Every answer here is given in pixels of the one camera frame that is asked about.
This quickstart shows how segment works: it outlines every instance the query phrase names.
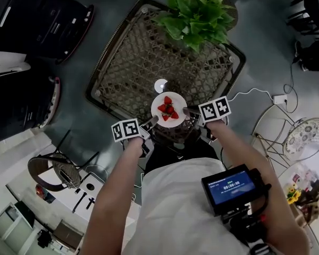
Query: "hand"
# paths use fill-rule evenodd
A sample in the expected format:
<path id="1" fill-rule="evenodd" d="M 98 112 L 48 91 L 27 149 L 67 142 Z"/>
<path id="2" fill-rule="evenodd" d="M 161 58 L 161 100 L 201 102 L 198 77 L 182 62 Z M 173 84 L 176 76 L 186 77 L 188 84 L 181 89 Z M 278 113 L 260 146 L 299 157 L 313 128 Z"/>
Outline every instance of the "hand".
<path id="1" fill-rule="evenodd" d="M 211 131 L 217 130 L 220 126 L 225 126 L 224 122 L 222 120 L 216 120 L 207 123 L 207 128 L 209 128 Z"/>
<path id="2" fill-rule="evenodd" d="M 141 156 L 143 153 L 142 145 L 144 140 L 141 137 L 135 137 L 132 139 L 129 139 L 129 144 L 127 149 L 130 151 L 133 151 L 137 154 L 137 156 Z"/>

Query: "camera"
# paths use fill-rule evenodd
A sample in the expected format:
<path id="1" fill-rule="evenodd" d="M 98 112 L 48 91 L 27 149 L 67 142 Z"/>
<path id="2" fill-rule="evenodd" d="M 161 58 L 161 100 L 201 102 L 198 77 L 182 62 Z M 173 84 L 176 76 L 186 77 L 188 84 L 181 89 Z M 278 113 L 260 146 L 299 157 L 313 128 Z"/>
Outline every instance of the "camera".
<path id="1" fill-rule="evenodd" d="M 245 164 L 204 177 L 202 185 L 215 216 L 226 215 L 262 196 L 268 196 L 270 184 L 265 185 L 257 169 Z"/>
<path id="2" fill-rule="evenodd" d="M 230 170 L 204 177 L 202 185 L 214 216 L 221 216 L 223 224 L 243 244 L 249 246 L 250 254 L 275 254 L 264 243 L 265 216 L 261 215 L 268 204 L 270 184 L 264 184 L 258 169 L 249 170 L 245 164 Z M 264 196 L 261 208 L 248 215 L 246 204 Z"/>

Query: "white plate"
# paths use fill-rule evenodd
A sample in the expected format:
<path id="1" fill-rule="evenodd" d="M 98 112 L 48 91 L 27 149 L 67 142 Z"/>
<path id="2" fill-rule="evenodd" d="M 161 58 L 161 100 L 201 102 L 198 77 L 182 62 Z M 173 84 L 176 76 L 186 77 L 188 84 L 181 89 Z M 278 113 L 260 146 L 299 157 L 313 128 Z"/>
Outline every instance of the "white plate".
<path id="1" fill-rule="evenodd" d="M 170 97 L 172 100 L 172 106 L 174 107 L 175 111 L 179 115 L 178 119 L 169 118 L 167 121 L 164 121 L 162 118 L 162 112 L 158 110 L 158 106 L 164 104 L 164 97 Z M 183 108 L 187 106 L 187 103 L 183 97 L 181 97 L 178 93 L 175 92 L 163 92 L 162 94 L 158 95 L 152 105 L 151 105 L 151 114 L 152 116 L 158 116 L 158 124 L 165 127 L 165 128 L 174 128 L 183 123 L 186 119 L 186 115 L 183 113 Z"/>

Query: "person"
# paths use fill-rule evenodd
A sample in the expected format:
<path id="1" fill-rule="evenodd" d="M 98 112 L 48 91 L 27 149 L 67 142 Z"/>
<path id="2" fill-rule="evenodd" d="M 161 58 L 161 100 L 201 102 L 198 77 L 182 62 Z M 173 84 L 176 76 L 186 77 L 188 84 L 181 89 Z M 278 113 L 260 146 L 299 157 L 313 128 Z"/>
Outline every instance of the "person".
<path id="1" fill-rule="evenodd" d="M 233 167 L 246 164 L 249 169 L 257 168 L 264 183 L 272 185 L 263 212 L 266 243 L 277 254 L 309 254 L 307 236 L 297 225 L 267 159 L 223 122 L 211 122 L 207 127 L 218 138 Z M 80 254 L 121 254 L 141 145 L 141 138 L 129 142 L 100 190 Z M 216 158 L 199 157 L 168 165 L 167 156 L 156 151 L 153 155 L 165 166 L 159 167 L 157 162 L 155 169 L 146 171 L 136 232 L 123 254 L 248 254 L 249 248 L 226 229 L 219 217 L 213 216 L 201 184 L 201 178 L 224 171 L 222 163 Z M 252 202 L 252 210 L 262 203 L 261 199 Z"/>

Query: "power adapter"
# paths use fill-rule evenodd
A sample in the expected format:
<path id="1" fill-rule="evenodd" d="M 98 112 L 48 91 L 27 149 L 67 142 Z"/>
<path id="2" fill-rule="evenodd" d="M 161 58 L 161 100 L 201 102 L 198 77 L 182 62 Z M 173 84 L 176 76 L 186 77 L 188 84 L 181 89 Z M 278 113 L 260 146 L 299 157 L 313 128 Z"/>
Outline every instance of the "power adapter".
<path id="1" fill-rule="evenodd" d="M 277 95 L 273 96 L 273 103 L 278 104 L 284 104 L 287 102 L 287 95 Z"/>

